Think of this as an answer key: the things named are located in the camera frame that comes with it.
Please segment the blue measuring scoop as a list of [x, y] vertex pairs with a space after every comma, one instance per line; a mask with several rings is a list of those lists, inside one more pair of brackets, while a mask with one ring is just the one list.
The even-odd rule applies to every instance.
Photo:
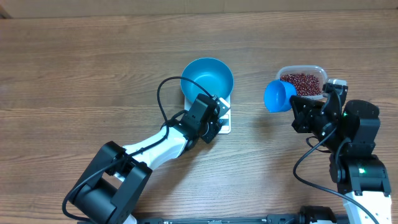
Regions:
[[292, 108], [290, 97], [297, 94], [293, 84], [274, 80], [264, 92], [264, 104], [270, 113], [286, 112]]

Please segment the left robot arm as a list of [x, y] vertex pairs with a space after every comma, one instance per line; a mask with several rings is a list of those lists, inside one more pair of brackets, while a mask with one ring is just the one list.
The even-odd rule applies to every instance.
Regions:
[[189, 110], [172, 116], [160, 131], [136, 144], [104, 144], [62, 202], [65, 216], [78, 223], [135, 223], [136, 203], [152, 172], [195, 147], [210, 143], [230, 104], [221, 97], [197, 95]]

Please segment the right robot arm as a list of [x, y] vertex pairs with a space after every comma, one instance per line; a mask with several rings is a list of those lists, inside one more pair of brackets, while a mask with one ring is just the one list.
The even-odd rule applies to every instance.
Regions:
[[391, 223], [391, 185], [385, 165], [373, 153], [381, 122], [379, 108], [367, 101], [329, 95], [325, 102], [291, 96], [292, 127], [312, 133], [330, 152], [329, 173], [337, 189], [299, 181], [342, 198], [350, 223]]

